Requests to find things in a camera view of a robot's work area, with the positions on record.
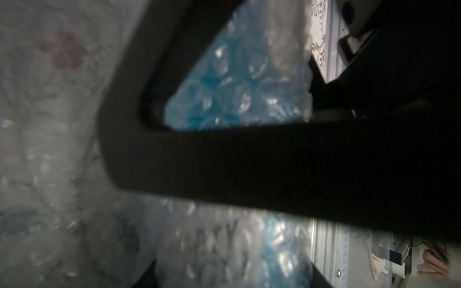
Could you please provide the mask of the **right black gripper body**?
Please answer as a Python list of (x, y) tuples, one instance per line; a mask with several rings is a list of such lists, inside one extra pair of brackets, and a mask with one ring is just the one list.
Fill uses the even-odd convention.
[(346, 68), (315, 79), (311, 122), (459, 122), (459, 1), (340, 1)]

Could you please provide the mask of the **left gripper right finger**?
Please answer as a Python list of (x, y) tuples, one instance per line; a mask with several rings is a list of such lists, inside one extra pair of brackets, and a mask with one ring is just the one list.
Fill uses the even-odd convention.
[(312, 264), (312, 279), (310, 280), (311, 288), (333, 288), (320, 271)]

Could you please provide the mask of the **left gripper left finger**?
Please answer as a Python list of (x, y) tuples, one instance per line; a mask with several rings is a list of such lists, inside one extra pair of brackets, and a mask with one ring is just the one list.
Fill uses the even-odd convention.
[(132, 288), (158, 288), (156, 261), (153, 261)]

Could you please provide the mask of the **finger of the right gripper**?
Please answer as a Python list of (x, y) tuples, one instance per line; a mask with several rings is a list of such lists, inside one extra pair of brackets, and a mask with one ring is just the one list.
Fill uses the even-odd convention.
[[(98, 111), (104, 164), (126, 190), (314, 217), (312, 123), (175, 132), (167, 99), (240, 1), (150, 1)], [(461, 235), (459, 122), (343, 122), (335, 175), (343, 223), (428, 238)]]

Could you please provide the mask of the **bubble wrap sheet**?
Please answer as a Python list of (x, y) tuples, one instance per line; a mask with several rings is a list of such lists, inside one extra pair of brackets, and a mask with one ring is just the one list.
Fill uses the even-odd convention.
[(131, 288), (157, 268), (173, 199), (117, 189), (95, 126), (145, 5), (1, 2), (2, 287)]

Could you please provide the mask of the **blue liquid glass bottle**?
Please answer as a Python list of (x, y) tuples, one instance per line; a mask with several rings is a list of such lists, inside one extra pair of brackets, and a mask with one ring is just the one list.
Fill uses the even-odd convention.
[[(165, 121), (210, 130), (301, 121), (310, 113), (307, 1), (246, 1), (169, 101)], [(169, 200), (163, 288), (307, 288), (310, 222), (276, 212)]]

